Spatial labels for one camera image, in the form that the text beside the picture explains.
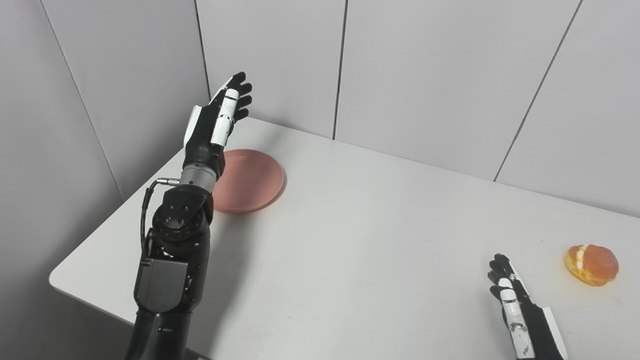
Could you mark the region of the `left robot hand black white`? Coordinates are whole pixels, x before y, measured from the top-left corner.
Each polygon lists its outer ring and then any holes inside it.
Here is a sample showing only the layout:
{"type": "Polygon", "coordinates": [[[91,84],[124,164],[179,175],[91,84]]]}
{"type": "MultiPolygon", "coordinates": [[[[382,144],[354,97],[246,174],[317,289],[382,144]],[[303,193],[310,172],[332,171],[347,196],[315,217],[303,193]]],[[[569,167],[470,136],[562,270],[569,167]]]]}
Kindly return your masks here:
{"type": "Polygon", "coordinates": [[[210,170],[219,179],[226,166],[224,148],[235,124],[249,116],[253,85],[240,71],[222,84],[209,103],[195,105],[189,117],[183,148],[183,169],[194,166],[210,170]]]}

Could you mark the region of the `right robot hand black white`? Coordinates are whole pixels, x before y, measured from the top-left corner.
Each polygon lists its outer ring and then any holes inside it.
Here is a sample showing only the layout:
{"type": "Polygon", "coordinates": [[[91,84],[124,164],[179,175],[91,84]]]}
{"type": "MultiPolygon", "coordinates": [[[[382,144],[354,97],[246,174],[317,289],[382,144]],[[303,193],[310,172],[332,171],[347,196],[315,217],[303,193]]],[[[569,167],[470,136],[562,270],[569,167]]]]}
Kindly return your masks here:
{"type": "Polygon", "coordinates": [[[510,258],[496,253],[489,266],[490,292],[502,307],[515,359],[567,360],[569,353],[553,310],[532,300],[510,258]]]}

